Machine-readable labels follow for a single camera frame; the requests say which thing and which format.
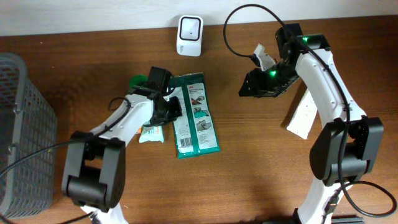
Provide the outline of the white tube with tan cap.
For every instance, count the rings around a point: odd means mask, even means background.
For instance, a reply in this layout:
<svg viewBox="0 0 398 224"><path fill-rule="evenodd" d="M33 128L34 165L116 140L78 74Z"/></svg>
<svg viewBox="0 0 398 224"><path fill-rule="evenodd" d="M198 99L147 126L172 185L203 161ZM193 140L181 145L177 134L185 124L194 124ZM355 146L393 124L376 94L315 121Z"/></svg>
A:
<svg viewBox="0 0 398 224"><path fill-rule="evenodd" d="M287 130L302 139L307 139L317 114L317 106L309 89L306 89L300 100L295 113L290 120Z"/></svg>

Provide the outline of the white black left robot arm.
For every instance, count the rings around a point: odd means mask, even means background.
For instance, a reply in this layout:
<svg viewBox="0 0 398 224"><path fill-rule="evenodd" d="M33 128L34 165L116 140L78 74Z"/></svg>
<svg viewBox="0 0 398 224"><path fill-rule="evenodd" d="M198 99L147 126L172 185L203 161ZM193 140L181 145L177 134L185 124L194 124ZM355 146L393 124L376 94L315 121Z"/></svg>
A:
<svg viewBox="0 0 398 224"><path fill-rule="evenodd" d="M141 126L161 126L182 115L169 88L134 87L102 124L70 137L62 193L92 223L126 223L120 199L126 181L126 146Z"/></svg>

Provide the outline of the green lid jar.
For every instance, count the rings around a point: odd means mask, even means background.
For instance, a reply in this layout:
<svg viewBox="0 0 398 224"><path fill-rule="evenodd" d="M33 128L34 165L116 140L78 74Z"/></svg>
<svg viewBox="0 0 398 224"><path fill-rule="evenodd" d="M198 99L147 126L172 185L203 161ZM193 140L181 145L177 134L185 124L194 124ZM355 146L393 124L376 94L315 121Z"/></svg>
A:
<svg viewBox="0 0 398 224"><path fill-rule="evenodd" d="M143 74L134 75L129 80L129 87L144 86L147 83L148 77Z"/></svg>

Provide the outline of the dark green 3M package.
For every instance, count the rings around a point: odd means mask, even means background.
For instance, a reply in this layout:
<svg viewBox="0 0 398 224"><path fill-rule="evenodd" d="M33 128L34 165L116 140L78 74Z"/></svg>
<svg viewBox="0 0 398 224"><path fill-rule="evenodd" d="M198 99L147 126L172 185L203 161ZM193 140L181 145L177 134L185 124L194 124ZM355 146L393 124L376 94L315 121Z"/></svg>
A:
<svg viewBox="0 0 398 224"><path fill-rule="evenodd" d="M220 152L220 145L208 107L204 73L177 76L171 94L180 102L182 115L174 121L179 159Z"/></svg>

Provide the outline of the mint green wipes packet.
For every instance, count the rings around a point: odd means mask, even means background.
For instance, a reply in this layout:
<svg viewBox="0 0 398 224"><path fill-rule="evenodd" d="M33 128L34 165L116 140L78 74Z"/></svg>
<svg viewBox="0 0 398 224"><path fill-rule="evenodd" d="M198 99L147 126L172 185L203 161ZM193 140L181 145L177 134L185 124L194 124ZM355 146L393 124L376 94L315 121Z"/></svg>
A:
<svg viewBox="0 0 398 224"><path fill-rule="evenodd" d="M141 128L141 135L139 137L139 143L144 142L164 142L164 134L161 126L152 126Z"/></svg>

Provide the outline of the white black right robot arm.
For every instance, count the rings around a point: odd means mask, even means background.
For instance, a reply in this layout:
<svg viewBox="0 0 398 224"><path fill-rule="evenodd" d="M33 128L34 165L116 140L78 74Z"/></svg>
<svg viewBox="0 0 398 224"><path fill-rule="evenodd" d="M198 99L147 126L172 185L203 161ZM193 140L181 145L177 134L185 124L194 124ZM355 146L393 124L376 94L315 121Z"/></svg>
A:
<svg viewBox="0 0 398 224"><path fill-rule="evenodd" d="M258 45L251 56L257 67L247 73L239 95L275 98L302 79L322 122L310 150L314 180L287 223L362 223L359 217L333 218L333 212L348 188L372 171L384 126L350 95L324 35L303 35L295 23L282 26L275 38L281 61L273 62Z"/></svg>

